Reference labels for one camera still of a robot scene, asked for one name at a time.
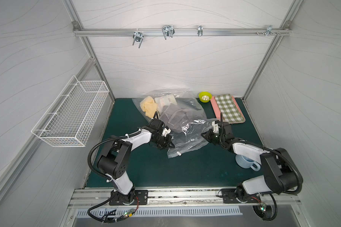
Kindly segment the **grey towel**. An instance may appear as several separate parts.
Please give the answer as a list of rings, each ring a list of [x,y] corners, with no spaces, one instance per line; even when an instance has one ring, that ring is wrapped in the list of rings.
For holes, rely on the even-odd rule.
[[[186,131],[188,124],[201,119],[206,119],[204,110],[181,107],[174,104],[164,106],[160,115],[160,120],[175,133]]]

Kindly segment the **yellow towel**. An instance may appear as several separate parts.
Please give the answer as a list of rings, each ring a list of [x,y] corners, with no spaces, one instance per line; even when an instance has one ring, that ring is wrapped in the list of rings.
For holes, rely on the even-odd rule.
[[[145,115],[149,118],[153,118],[155,112],[158,109],[158,105],[154,101],[154,99],[151,96],[145,97],[140,102],[140,107],[143,112],[145,112]]]

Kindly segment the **clear plastic vacuum bag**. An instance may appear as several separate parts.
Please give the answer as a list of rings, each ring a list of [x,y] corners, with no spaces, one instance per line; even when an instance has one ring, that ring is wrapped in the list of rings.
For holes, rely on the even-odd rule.
[[[198,150],[208,142],[201,136],[213,128],[216,118],[207,118],[204,108],[188,89],[154,90],[132,99],[141,115],[148,121],[157,112],[170,129],[173,148],[168,148],[168,158]]]

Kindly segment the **white patterned towel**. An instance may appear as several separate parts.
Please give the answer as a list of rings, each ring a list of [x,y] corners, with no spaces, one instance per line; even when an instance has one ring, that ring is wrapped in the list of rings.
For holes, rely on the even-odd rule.
[[[162,111],[164,106],[169,106],[170,104],[177,105],[177,101],[174,95],[165,95],[161,97],[156,97],[154,101],[157,104],[159,111]]]

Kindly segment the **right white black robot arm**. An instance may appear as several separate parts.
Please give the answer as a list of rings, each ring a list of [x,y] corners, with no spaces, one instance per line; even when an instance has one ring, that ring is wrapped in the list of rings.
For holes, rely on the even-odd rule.
[[[301,192],[303,177],[284,148],[271,149],[237,138],[229,123],[215,121],[213,124],[212,129],[201,134],[207,142],[261,165],[262,176],[245,180],[237,186],[235,193],[239,199],[253,194]]]

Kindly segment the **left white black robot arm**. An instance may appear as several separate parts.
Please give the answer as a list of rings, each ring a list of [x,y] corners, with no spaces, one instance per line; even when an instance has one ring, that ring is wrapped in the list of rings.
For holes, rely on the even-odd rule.
[[[131,152],[149,143],[154,143],[158,149],[174,148],[171,139],[171,129],[163,121],[154,118],[134,133],[121,137],[112,136],[105,142],[96,168],[113,184],[116,191],[128,196],[135,190],[127,174]]]

